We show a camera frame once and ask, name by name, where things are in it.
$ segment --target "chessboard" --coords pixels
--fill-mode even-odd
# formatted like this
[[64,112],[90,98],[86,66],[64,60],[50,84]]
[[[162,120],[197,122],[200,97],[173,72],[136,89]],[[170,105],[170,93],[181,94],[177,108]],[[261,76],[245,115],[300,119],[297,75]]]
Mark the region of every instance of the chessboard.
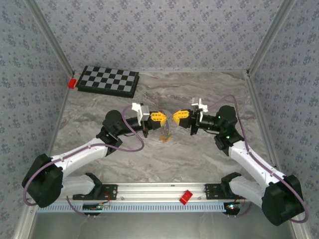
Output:
[[133,98],[139,73],[86,66],[78,80],[78,91]]

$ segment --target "gray marble floor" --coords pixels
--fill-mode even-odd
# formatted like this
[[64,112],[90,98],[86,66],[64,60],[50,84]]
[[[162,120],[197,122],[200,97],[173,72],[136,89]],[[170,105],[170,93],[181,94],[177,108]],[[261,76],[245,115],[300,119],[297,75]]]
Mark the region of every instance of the gray marble floor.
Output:
[[[190,108],[192,97],[202,97],[204,104],[212,105],[227,94],[234,94],[238,100],[250,145],[266,159],[246,82],[234,74],[212,72],[140,73],[134,99],[72,90],[53,155],[67,152],[95,137],[109,110],[122,111],[125,106],[137,102],[148,105],[151,111],[164,111],[169,117],[172,139],[162,143],[159,141],[162,131],[151,131],[145,139],[143,151],[117,151],[80,168],[75,175],[92,172],[104,182],[218,182],[221,177],[237,171],[249,178],[237,162],[217,149],[212,135],[199,131],[197,135],[190,136],[189,129],[183,129],[171,120],[172,114],[178,110]],[[128,118],[134,116],[134,112],[127,114]],[[135,137],[122,136],[122,140],[121,147],[140,147]]]

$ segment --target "red block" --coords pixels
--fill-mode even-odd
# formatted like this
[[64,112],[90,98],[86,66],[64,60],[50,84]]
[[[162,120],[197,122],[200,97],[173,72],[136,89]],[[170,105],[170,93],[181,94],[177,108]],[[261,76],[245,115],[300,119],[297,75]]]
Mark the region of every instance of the red block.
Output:
[[193,196],[193,194],[190,191],[186,191],[184,193],[184,195],[180,198],[180,202],[183,203],[184,205],[186,205],[186,203],[188,202],[188,200],[191,198],[191,196]]
[[76,79],[75,79],[75,78],[72,78],[72,79],[69,81],[69,83],[68,83],[68,88],[74,89],[75,84],[76,84]]

